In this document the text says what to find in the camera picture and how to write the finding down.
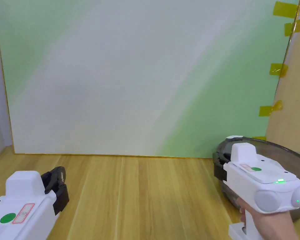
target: white handheld device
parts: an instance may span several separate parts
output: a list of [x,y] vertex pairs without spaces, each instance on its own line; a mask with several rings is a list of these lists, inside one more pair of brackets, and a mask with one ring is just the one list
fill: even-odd
[[[233,144],[231,161],[223,169],[227,172],[224,183],[256,211],[271,214],[300,208],[300,179],[277,161],[257,154],[252,144]],[[246,228],[243,223],[232,224],[229,236],[263,240],[247,211]]]
[[42,176],[35,171],[10,176],[0,197],[0,240],[46,240],[69,202],[64,180],[63,167]]

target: wooden floor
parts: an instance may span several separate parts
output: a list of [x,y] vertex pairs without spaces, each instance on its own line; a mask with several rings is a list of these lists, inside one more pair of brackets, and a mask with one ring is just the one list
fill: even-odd
[[[0,155],[0,196],[15,171],[64,166],[70,202],[49,240],[227,240],[239,212],[209,159]],[[300,236],[300,221],[296,223]]]

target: finger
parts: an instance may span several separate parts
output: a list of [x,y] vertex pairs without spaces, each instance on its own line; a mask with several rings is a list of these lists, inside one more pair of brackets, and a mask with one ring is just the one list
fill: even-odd
[[240,222],[242,222],[244,224],[246,223],[246,215],[241,215]]
[[249,204],[247,204],[242,198],[238,198],[237,203],[238,203],[238,205],[241,206],[241,208],[244,208],[249,213],[255,212],[255,210]]

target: green and white backdrop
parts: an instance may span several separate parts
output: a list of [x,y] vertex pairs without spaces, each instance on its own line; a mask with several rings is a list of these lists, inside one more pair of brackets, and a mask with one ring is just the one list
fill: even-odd
[[274,4],[0,0],[15,152],[211,157],[264,136],[293,22]]

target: black robot vacuum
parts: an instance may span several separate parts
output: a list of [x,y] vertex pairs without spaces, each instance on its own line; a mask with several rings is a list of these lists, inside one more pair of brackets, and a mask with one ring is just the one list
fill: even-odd
[[[223,181],[227,179],[227,172],[223,164],[231,160],[231,149],[235,143],[250,143],[256,147],[257,154],[273,159],[281,164],[287,171],[300,179],[300,154],[275,143],[242,136],[230,136],[220,143],[213,153],[214,175],[220,180],[219,186],[222,194],[236,207],[236,195]],[[300,209],[290,211],[293,221],[300,219]]]

